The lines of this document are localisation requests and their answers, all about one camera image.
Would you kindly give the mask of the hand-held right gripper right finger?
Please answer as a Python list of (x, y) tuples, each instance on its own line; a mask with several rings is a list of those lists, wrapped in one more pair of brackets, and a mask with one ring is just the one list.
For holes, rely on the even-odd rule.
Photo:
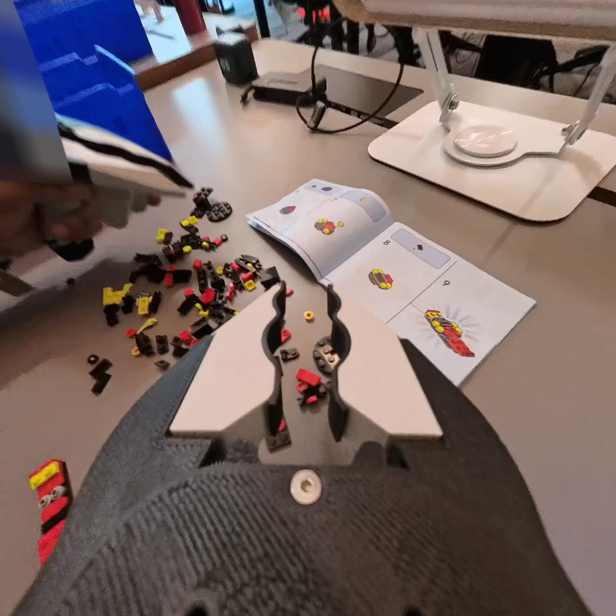
[(350, 296), (327, 286), (331, 320), (328, 426), (335, 443), (437, 441), (443, 429), (400, 338)]

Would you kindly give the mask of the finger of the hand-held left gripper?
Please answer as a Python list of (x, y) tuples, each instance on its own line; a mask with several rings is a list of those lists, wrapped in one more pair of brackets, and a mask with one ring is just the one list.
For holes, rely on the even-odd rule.
[(132, 143), (119, 147), (119, 155), (94, 150), (84, 140), (63, 140), (63, 148), (73, 181), (92, 191), (110, 227), (125, 227), (151, 196), (184, 198), (193, 188), (173, 165)]
[(93, 124), (56, 115), (74, 182), (99, 187), (193, 188), (172, 161)]

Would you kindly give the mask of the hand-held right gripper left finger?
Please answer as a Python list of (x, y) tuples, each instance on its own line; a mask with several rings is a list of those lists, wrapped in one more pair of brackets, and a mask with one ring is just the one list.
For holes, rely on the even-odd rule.
[(211, 336), (201, 364), (169, 427), (173, 437), (204, 437), (229, 449), (261, 445), (283, 417), (280, 360), (287, 303), (274, 284)]

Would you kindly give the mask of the red yellow black lego assembly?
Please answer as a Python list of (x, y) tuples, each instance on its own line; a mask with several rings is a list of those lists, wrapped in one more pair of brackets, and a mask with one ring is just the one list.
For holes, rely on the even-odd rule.
[(36, 492), (41, 536), (37, 543), (42, 568), (52, 554), (73, 503), (73, 490), (65, 461), (51, 458), (28, 476), (28, 487)]

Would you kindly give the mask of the red and black lego subassembly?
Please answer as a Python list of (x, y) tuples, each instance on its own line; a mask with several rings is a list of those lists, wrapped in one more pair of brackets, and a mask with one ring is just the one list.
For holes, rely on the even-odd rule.
[(301, 368), (296, 374), (296, 391), (299, 394), (297, 403), (299, 406), (315, 404), (328, 394), (328, 382), (323, 381), (309, 370)]

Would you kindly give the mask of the pile of loose lego pieces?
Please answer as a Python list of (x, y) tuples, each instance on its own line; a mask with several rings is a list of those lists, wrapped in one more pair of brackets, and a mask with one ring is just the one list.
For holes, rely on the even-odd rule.
[[(139, 318), (139, 325), (125, 332), (132, 343), (130, 354), (154, 358), (153, 364), (161, 372), (170, 368), (169, 358), (182, 358), (200, 340), (237, 316), (240, 310), (235, 301), (240, 293), (253, 292), (258, 285), (269, 290), (281, 282), (275, 267), (265, 268), (258, 257), (249, 254), (242, 253), (218, 267), (201, 257), (200, 251), (211, 253), (228, 242), (227, 234), (206, 235), (198, 227), (205, 221), (221, 223), (211, 223), (205, 216), (208, 202), (220, 201), (213, 197), (213, 192), (211, 187), (200, 187), (192, 196), (192, 210), (179, 223), (182, 233), (174, 235), (168, 228), (158, 229), (158, 252), (137, 252), (127, 282), (121, 288), (102, 289), (106, 325), (119, 326), (122, 316)], [(198, 316), (174, 336), (150, 334), (158, 326), (157, 315), (165, 291), (182, 292), (176, 307), (178, 316)]]

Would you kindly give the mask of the lego instruction booklet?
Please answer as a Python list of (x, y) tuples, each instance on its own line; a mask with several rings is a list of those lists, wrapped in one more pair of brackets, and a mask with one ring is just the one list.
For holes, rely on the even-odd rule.
[(247, 215), (323, 287), (353, 296), (459, 386), (536, 301), (394, 221), (366, 189), (312, 179)]

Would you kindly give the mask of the person's left hand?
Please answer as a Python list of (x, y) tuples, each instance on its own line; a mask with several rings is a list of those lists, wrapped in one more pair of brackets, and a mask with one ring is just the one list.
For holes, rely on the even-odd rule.
[[(77, 204), (50, 224), (48, 205)], [(97, 203), (86, 185), (52, 185), (1, 181), (1, 256), (18, 258), (40, 248), (47, 236), (68, 241), (94, 238), (102, 228)]]

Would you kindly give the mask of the blue plastic bin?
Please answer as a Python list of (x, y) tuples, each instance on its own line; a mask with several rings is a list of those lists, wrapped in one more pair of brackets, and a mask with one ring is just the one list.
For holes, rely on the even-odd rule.
[(172, 154), (130, 63), (152, 53), (133, 1), (14, 1), (54, 111)]

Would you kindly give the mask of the black plate with red tile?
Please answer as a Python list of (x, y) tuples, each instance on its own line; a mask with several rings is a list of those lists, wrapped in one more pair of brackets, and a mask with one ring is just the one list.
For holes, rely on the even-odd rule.
[(287, 422), (283, 417), (274, 435), (267, 435), (265, 438), (266, 448), (269, 452), (274, 452), (287, 447), (291, 444), (291, 436)]

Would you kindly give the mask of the dark red cylinder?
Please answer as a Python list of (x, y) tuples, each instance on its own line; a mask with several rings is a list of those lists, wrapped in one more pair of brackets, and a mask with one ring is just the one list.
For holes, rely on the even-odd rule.
[(203, 12), (198, 1), (173, 1), (182, 28), (187, 36), (194, 36), (206, 31)]

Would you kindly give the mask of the black box device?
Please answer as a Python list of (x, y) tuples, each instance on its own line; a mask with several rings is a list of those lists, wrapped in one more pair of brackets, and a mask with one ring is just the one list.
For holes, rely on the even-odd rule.
[(224, 79), (233, 86), (244, 86), (259, 77), (251, 42), (244, 33), (228, 31), (214, 41), (214, 51)]

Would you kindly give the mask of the black power adapter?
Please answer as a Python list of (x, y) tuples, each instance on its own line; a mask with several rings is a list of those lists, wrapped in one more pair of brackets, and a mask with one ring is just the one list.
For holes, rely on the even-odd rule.
[(312, 80), (310, 70), (301, 73), (267, 73), (254, 81), (243, 92), (242, 101), (248, 99), (273, 104), (300, 107), (312, 105), (327, 91), (327, 78), (316, 75)]

